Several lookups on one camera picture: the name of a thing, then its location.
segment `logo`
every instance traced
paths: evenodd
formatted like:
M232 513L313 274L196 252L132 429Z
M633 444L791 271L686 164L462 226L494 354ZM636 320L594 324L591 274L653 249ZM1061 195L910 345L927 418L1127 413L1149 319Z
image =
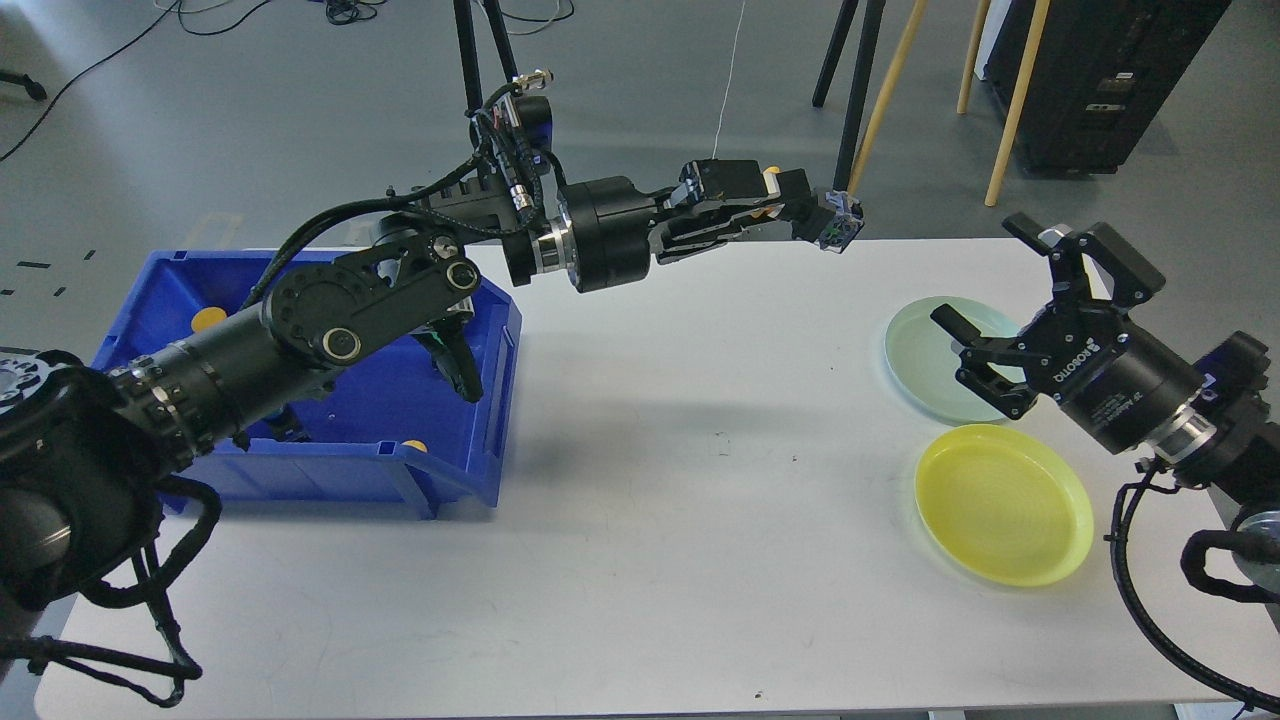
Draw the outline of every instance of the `logo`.
M1080 368L1080 365L1084 365L1084 363L1087 363L1089 357L1093 357L1093 355L1097 352L1102 352L1102 347L1097 342L1094 342L1092 337L1089 340L1085 340L1084 350L1082 350L1075 357L1071 357L1071 361L1068 363L1065 368L1053 373L1053 382L1059 384L1065 382L1066 378L1071 377L1071 373L1076 372Z

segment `screw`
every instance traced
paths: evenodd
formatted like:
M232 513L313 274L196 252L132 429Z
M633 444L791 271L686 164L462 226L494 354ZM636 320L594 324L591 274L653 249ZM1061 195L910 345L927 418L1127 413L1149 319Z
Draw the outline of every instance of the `screw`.
M333 328L320 338L320 347L334 360L351 360L360 354L360 336L347 328Z
M471 290L480 282L480 275L466 263L449 265L445 277L449 278L449 284L458 290Z
M453 243L453 238L447 234L438 234L431 241L431 250L435 251L442 259L448 260L458 254L458 246Z

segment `black box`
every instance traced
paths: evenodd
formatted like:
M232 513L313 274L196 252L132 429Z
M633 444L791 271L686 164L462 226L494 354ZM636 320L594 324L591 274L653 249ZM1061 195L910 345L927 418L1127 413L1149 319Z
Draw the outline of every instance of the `black box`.
M1114 173L1230 0L1053 0L1023 117L1021 160L1039 173ZM1007 110L1034 0L1014 0L987 61Z

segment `black cable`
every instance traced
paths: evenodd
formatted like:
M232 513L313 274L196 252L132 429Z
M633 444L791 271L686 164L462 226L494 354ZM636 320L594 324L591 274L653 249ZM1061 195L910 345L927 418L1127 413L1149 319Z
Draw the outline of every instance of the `black cable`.
M160 632L160 637L164 638L169 648L170 660L166 662L118 650L60 641L47 635L41 638L0 638L0 659L26 659L29 661L28 670L35 675L44 674L49 664L54 662L77 673L83 673L95 680L133 691L147 702L160 707L173 707L182 702L186 694L184 683L200 679L205 671L182 646L182 641L179 639L182 628L174 619L173 606L169 602L166 589L209 541L214 525L221 514L221 500L211 487L177 475L169 475L156 482L155 489L200 502L200 516L196 519L195 527L187 530L182 539L178 541L163 564L156 553L154 542L147 543L142 551L134 553L131 561L133 564L133 574L138 582L133 587L123 589L113 588L100 582L99 585L83 588L81 592L91 602L104 607L128 607L145 602L152 620L155 620L156 630ZM140 673L161 675L172 680L173 688L166 697L160 697L137 683L91 667L78 660L105 662Z
M556 15L552 18L522 18L520 15L512 15L511 13L503 10L502 17L511 20L520 20L522 23L558 23L561 20L567 20L572 18L573 13L577 12L577 8L573 6L573 0L564 0L564 1L568 3L568 12L564 13L563 15Z
M355 202L347 202L330 208L312 217L310 220L298 227L293 233L280 245L280 249L275 251L271 256L270 263L268 263L266 269L259 277L257 282L250 288L248 295L241 304L241 310L260 302L266 296L266 288L270 287L275 278L279 277L284 266L288 265L298 252L301 252L307 245L310 245L316 237L323 234L325 231L333 228L338 223L357 218L360 215L367 215L371 213L392 213L392 211L406 211L420 217L426 217L452 227L467 229L471 232L489 233L493 232L498 237L506 237L516 233L525 232L529 227L536 222L536 217L530 217L522 220L518 225L508 231L492 231L492 228L481 228L465 223L439 210L433 210L430 208L411 208L413 202L422 200L440 190L457 183L463 177L466 177L471 170L479 167L481 158L485 158L486 143L504 142L492 124L492 118L489 118L489 111L493 110L494 105L502 99L503 95L520 90L520 86L515 82L508 82L495 90L481 105L479 110L468 113L468 117L474 120L474 127L476 127L476 147L475 152L465 163L453 169L439 181L426 186L415 192L407 195L393 195L389 197L379 197L372 200L358 200ZM541 208L541 183L538 181L536 170L532 169L532 158L527 152L515 152L517 161L522 163L526 178L522 179L526 184L532 188L532 197L535 205Z
M187 17L187 14L189 14L189 13L183 13L182 12L182 4L184 1L186 0L178 0L178 24L182 26L182 29L187 31L187 35L198 35L200 37L212 37L215 35L221 35L224 32L230 32L230 31L238 28L242 22L247 20L250 15L252 15L253 13L256 13L259 10L259 8L261 8L262 5L266 5L271 0L262 0L257 5L253 5L252 8L250 8L247 13L244 13L243 15L241 15L241 19L236 20L234 23L232 23L232 24L229 24L229 26L227 26L227 27L224 27L221 29L215 29L215 31L210 31L210 32L196 31L196 29L191 29L191 28L187 27L187 20L184 20L183 18Z
M375 5L385 5L387 0L324 0L324 17L329 24L349 26L378 17Z
M1143 475L1142 480L1137 483L1128 483L1120 488L1116 493L1116 502L1111 510L1111 534L1106 536L1103 539L1111 543L1111 574L1115 578L1116 588L1120 591L1120 598L1124 601L1125 607L1129 610L1129 615L1133 621L1142 630L1151 644L1165 656L1166 660L1174 664L1179 670L1187 673L1196 680L1203 683L1204 685L1225 694L1233 697L1248 707L1261 707L1267 712L1280 712L1280 697L1267 694L1257 688L1252 688L1236 680L1222 675L1212 670L1211 667L1203 665L1190 655L1188 655L1183 648L1178 647L1174 641L1169 639L1156 621L1152 620L1147 609L1143 607L1142 601L1138 598L1138 591L1133 584L1133 578L1129 575L1129 557L1126 546L1129 544L1129 527L1133 524L1133 516L1138 510L1138 502L1142 496L1149 489L1162 495L1174 495L1178 492L1178 487L1164 488L1156 486L1151 479L1156 473L1162 471L1165 468L1155 462ZM1125 500L1129 493L1133 492L1133 497Z
M358 218L360 215L367 215L370 213L384 213L384 211L389 213L396 210L403 210L410 204L416 202L434 192L438 192L444 187L457 183L463 177L466 177L467 173L474 170L475 167L476 167L476 159L472 156L467 159L466 163L462 163L461 165L454 168L453 172L444 176L435 183L424 187L422 190L410 192L407 195L396 195L390 197L380 197L374 200L358 200L356 202L347 202L319 213L317 215L303 223L301 227L298 227L298 229L293 231L293 234L291 234L284 241L284 243L280 245L280 249L276 250L275 255L271 258L271 261L268 263L266 269L262 270L262 275L257 279L257 283L255 283L253 287L250 288L248 295L244 297L244 302L241 305L241 310L248 307L250 305L253 305L255 302L261 301L262 297L266 295L266 288L280 274L280 270L283 270L285 265L288 265L294 258L297 258L298 252L301 252L307 245L310 245L311 241L314 241L316 237L319 237L329 228L344 220Z
M17 145L14 145L8 151L5 151L4 155L0 155L0 163L4 163L5 160L8 160L10 155L13 155L14 152L17 152L18 149L22 147L27 142L27 138L29 138L36 132L36 128L40 127L40 123L45 122L45 118L49 117L49 113L51 113L54 110L54 105L58 105L58 101L61 99L63 94L67 92L70 88L70 86L76 85L76 81L78 81L79 78L84 77L93 68L96 68L96 67L106 63L108 60L110 60L111 58L115 58L120 53L124 53L125 50L128 50L129 47L132 47L134 42L142 40L143 37L146 37L146 35L148 32L151 32L152 29L155 29L155 27L157 24L160 24L160 22L164 20L169 15L169 13L174 8L177 8L178 5L182 5L182 0L174 0L173 5L169 5L168 10L165 10L164 13L161 13L159 18L156 18L155 20L152 20L151 24L148 24L147 28L145 31L140 32L133 40L131 40L131 41L125 42L124 45L122 45L119 50L116 50L115 53L111 53L106 58L102 58L101 60L99 60L99 61L93 63L92 65L84 68L83 70L76 73L76 77L73 77L72 79L67 81L67 85L64 85L63 88L58 91L58 95L54 95L54 99L49 101L49 105L45 108L45 111L41 113L38 118L36 118L36 123L31 126L31 129L27 131L27 135L22 136L22 140L19 140Z
M539 150L539 154L541 154L543 158L547 158L547 161L552 164L552 172L556 173L556 187L562 188L568 184L564 179L564 167L561 165L559 158L557 158L550 150Z

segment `yellow plate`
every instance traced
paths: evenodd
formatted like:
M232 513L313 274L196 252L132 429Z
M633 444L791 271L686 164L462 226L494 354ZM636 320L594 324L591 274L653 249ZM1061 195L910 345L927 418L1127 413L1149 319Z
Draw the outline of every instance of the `yellow plate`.
M915 503L947 555L1007 585L1061 580L1093 541L1093 507L1066 461L998 425L965 425L933 441L915 469Z

